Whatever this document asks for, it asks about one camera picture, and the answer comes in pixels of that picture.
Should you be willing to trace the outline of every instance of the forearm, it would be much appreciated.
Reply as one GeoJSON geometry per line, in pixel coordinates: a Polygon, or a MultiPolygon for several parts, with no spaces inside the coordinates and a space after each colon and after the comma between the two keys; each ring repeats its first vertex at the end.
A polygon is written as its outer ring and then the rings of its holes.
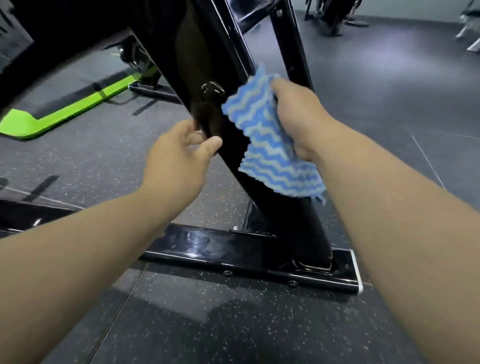
{"type": "Polygon", "coordinates": [[[41,361],[161,233],[153,208],[136,192],[0,241],[4,362],[41,361]]]}
{"type": "Polygon", "coordinates": [[[435,363],[480,361],[480,214],[331,121],[314,162],[375,286],[435,363]]]}

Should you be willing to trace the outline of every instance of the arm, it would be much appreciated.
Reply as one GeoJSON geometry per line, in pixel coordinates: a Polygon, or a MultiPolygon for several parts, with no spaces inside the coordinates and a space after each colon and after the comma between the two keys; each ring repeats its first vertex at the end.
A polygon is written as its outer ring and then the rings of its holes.
{"type": "Polygon", "coordinates": [[[40,362],[197,197],[221,139],[193,131],[182,121],[159,138],[136,192],[0,241],[2,363],[40,362]]]}
{"type": "Polygon", "coordinates": [[[480,363],[480,214],[316,95],[279,79],[278,114],[317,166],[375,286],[432,363],[480,363]]]}

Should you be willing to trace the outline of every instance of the cleaning cloth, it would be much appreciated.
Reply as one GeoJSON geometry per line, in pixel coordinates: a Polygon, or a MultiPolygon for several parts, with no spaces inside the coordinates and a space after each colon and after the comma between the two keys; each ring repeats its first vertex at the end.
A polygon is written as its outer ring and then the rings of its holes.
{"type": "Polygon", "coordinates": [[[280,194],[323,201],[325,184],[317,168],[297,157],[293,140],[278,119],[277,102],[270,87],[277,77],[280,76],[267,74],[260,66],[255,76],[222,105],[223,113],[251,141],[239,171],[280,194]]]}

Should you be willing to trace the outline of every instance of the speckled floor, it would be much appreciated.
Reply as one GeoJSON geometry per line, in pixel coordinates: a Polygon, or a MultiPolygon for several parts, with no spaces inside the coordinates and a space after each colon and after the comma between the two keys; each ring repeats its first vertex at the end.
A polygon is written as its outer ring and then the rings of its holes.
{"type": "MultiPolygon", "coordinates": [[[[299,17],[317,94],[337,118],[480,209],[480,63],[460,26],[371,20],[326,39],[299,17]]],[[[253,57],[285,74],[268,22],[247,36],[253,57]]],[[[0,197],[87,207],[133,191],[157,135],[182,106],[124,92],[39,139],[0,139],[0,197]]],[[[219,158],[178,222],[228,229],[247,196],[219,158]]],[[[348,246],[331,203],[318,206],[330,241],[348,246]]],[[[423,363],[367,280],[347,297],[201,271],[136,263],[45,363],[423,363]]]]}

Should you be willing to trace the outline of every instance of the person's right hand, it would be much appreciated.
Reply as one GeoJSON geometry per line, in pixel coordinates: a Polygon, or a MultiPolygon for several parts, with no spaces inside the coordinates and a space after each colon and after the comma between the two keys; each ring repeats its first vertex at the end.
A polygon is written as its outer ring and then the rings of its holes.
{"type": "Polygon", "coordinates": [[[310,89],[283,78],[272,81],[271,87],[278,98],[278,117],[294,142],[297,156],[312,160],[315,135],[321,133],[325,123],[333,120],[317,95],[310,89]]]}

